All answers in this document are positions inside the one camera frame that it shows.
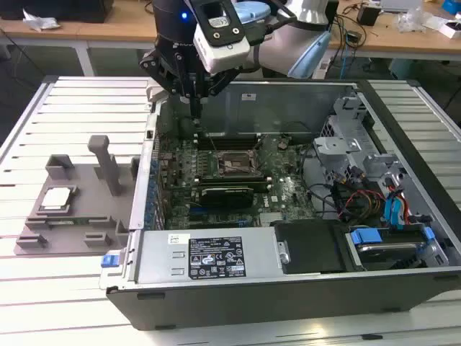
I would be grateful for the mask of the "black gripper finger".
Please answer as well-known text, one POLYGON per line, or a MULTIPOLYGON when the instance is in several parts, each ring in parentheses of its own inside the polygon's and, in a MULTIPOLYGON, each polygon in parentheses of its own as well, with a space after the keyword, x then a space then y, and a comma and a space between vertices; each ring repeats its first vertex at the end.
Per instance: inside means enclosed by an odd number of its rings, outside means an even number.
POLYGON ((175 51, 166 59, 161 51, 151 50, 141 59, 140 67, 170 94, 179 95, 183 103, 188 102, 190 115, 197 117, 197 98, 185 53, 175 51))
POLYGON ((239 75, 239 68, 218 72, 211 75, 201 67, 196 72, 196 117, 201 117, 202 100, 209 96, 216 96, 239 75))

